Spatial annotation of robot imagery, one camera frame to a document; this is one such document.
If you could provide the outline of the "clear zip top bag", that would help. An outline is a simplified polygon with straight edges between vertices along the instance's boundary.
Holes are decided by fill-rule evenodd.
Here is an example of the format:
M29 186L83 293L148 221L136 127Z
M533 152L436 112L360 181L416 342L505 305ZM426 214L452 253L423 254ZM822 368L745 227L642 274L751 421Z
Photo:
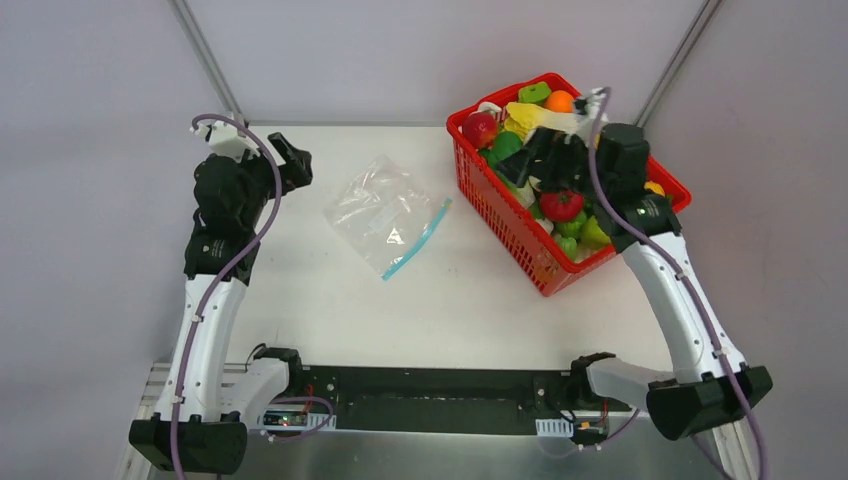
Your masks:
M334 231L384 281L428 242L453 204L431 196L387 156L373 160L324 208Z

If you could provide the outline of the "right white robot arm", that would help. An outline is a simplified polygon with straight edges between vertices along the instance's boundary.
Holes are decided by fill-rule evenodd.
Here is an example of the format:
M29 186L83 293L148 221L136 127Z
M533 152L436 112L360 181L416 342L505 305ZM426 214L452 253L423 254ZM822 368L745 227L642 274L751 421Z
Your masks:
M647 188L650 145L642 128L610 123L583 140L540 127L495 170L542 193L581 195L601 230L636 276L669 349L672 369L652 370L604 352L572 363L569 400L583 410L605 398L648 412L668 440L743 419L771 390L722 329L686 250L669 200Z

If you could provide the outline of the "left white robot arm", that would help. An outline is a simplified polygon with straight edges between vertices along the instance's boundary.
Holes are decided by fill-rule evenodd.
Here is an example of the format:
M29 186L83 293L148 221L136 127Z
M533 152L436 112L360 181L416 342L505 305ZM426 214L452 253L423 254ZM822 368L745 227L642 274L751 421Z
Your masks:
M210 154L194 171L197 208L185 251L185 309L173 362L148 419L133 421L130 444L164 471L231 475L241 466L248 433L259 428L273 398L297 402L305 390L299 354L271 348L229 389L223 386L236 314L250 284L259 245L257 223L275 196L312 181L311 154L281 133L267 137L283 159Z

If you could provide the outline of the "green bok choy toy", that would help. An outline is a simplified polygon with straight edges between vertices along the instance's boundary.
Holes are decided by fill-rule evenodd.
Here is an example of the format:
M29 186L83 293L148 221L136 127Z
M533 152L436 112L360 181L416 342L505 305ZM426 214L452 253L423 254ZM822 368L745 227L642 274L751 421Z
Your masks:
M494 169L501 161L518 152L523 145L521 136L511 131L502 131L489 147L479 149L478 154Z

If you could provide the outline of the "yellow white napa cabbage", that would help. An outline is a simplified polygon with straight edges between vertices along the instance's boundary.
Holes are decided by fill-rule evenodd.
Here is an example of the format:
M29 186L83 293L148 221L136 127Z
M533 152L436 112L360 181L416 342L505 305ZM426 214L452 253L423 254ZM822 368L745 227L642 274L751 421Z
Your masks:
M578 130L578 117L573 113L554 112L535 104L519 102L508 103L504 110L506 117L503 129L515 133L524 143L540 127L570 134Z

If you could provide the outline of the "orange toy orange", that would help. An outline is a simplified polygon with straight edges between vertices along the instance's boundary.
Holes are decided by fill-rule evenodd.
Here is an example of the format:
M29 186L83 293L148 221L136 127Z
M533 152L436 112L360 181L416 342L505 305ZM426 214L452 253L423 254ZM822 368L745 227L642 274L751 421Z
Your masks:
M545 99L543 107L556 113L572 113L575 98L565 90L552 91Z

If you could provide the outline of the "green toy pepper slice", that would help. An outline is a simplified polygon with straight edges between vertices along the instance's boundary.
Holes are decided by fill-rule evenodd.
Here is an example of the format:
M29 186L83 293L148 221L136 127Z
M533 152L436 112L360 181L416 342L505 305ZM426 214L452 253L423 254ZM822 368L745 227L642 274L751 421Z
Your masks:
M552 90L545 81L528 84L518 91L517 101L519 103L543 106L551 95Z

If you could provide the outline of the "green toy bell pepper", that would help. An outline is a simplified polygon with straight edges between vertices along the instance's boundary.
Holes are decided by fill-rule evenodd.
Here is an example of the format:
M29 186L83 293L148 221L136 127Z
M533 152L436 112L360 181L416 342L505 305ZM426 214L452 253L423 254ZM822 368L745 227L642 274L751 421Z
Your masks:
M572 221L557 223L555 243L573 262L579 263L611 244L611 239L600 228L595 216L581 212Z

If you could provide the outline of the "orange yellow toy squash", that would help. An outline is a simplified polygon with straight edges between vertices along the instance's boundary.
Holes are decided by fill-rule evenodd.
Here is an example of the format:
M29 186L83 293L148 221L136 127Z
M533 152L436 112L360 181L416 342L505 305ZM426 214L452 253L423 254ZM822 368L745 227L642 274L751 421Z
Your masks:
M669 196L667 195L667 192L664 190L663 186L661 184L657 183L657 182L648 181L648 182L645 183L644 187L645 187L646 190L648 190L648 191L650 191L654 194L660 195L663 198L666 198L666 199L669 198Z

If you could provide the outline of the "red plastic basket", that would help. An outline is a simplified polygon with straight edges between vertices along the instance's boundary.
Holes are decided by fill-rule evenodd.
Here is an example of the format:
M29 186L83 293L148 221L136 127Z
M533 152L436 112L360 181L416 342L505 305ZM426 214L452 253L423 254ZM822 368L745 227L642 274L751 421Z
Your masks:
M484 222L520 265L527 277L549 297L616 256L611 246L588 252L580 262L569 259L551 234L535 222L527 203L497 178L486 159L470 143L461 127L466 118L486 102L504 108L516 101L525 87L545 82L554 91L563 90L577 98L581 92L555 72L513 84L488 94L476 103L450 114L446 129L453 139L457 184Z

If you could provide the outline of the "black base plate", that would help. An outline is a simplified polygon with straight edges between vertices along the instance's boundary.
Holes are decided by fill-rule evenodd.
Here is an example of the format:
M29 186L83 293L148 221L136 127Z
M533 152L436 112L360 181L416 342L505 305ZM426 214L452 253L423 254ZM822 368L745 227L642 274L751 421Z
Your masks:
M258 419L293 436L322 431L569 437L604 432L620 401L579 392L566 371L305 367Z

